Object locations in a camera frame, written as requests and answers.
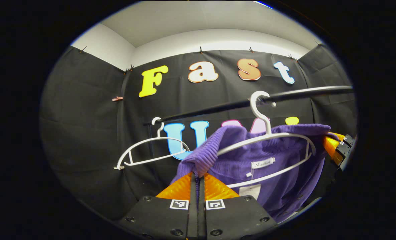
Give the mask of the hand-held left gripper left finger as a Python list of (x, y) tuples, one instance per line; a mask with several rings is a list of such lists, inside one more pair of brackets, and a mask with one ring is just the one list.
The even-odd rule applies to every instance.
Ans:
[(116, 225), (130, 234), (131, 240), (186, 240), (191, 188), (195, 174), (189, 173), (170, 185), (163, 197), (142, 196)]

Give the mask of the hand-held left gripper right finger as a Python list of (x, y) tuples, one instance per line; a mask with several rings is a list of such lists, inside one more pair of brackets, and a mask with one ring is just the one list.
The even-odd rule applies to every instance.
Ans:
[(256, 240), (277, 226), (253, 196), (238, 195), (208, 173), (200, 179), (200, 240)]

